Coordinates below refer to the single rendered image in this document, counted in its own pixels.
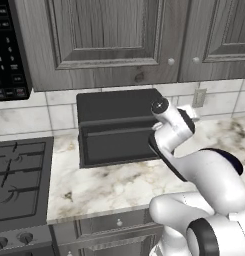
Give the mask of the grey wall socket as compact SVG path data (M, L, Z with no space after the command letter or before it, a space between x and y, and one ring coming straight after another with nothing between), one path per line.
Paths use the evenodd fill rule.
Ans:
M200 108L204 105L205 96L206 96L206 89L196 89L194 92L192 107L193 108Z

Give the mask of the black microwave oven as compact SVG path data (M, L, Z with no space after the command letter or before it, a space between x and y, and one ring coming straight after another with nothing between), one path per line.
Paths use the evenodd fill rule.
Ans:
M32 91L14 0L0 0L0 102L27 100Z

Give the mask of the dark grey toaster oven door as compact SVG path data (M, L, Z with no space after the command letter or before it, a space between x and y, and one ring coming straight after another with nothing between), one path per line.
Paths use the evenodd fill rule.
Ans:
M149 127L105 131L81 128L79 166L93 168L157 159L148 145L150 133Z

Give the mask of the wide grey wood cupboard door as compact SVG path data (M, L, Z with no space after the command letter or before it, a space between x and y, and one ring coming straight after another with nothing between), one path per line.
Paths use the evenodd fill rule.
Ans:
M177 80L189 0L14 1L36 91Z

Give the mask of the grey wood base cupboard door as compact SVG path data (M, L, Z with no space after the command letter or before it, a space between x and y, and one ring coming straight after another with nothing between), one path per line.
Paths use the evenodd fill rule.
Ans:
M162 227L150 225L97 236L86 236L58 246L60 256L148 256L162 235Z

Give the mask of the dark grey toaster oven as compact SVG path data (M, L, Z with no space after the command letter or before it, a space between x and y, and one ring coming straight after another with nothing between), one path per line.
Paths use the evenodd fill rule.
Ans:
M161 97L156 89L78 94L78 129L94 131L147 128L157 122L151 104Z

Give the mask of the narrow grey wood cupboard door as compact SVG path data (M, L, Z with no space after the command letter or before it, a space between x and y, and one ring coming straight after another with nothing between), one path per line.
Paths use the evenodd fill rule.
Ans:
M190 0L179 81L244 78L245 0Z

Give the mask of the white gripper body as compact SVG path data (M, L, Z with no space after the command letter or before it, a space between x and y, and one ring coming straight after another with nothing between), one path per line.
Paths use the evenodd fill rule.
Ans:
M178 106L178 109L184 110L194 122L198 122L200 120L199 115L191 105Z

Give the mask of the black gas hob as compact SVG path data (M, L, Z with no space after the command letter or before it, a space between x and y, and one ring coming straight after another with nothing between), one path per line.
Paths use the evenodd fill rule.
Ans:
M0 142L0 256L55 256L47 224L52 137ZM19 241L29 232L33 240Z

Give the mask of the grey wood drawer front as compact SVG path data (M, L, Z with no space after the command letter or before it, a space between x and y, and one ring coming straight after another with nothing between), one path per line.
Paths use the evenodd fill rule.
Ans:
M117 220L123 222L121 227L117 226ZM98 216L88 219L77 220L74 224L77 236L100 233L120 228L130 228L145 225L152 222L148 209L141 209L106 216Z

